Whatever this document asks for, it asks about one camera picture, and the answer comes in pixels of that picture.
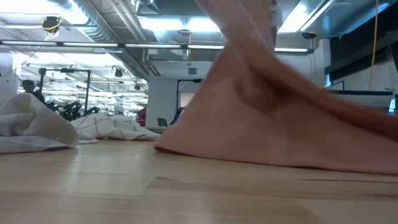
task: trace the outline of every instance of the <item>chair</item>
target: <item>chair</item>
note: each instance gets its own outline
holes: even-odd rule
[[[157,125],[159,127],[167,127],[167,120],[163,118],[157,118]]]

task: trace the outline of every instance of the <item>white towel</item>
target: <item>white towel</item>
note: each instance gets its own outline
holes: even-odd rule
[[[76,129],[31,94],[14,96],[0,106],[0,153],[71,148],[78,142]]]
[[[126,116],[107,116],[104,113],[92,114],[72,121],[81,140],[120,139],[149,140],[159,138],[159,134],[140,127],[137,121]]]

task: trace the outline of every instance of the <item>desk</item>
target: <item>desk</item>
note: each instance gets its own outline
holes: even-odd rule
[[[396,223],[398,177],[216,161],[100,141],[0,155],[0,223]]]

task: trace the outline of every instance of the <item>red object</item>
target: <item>red object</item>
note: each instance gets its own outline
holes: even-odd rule
[[[139,123],[141,126],[145,126],[145,120],[147,118],[147,108],[145,107],[144,109],[140,110],[137,112],[138,118],[136,121]]]

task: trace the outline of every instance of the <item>pink towel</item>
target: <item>pink towel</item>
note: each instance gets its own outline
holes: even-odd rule
[[[398,118],[337,100],[273,56],[269,2],[197,0],[229,40],[161,151],[398,174]]]

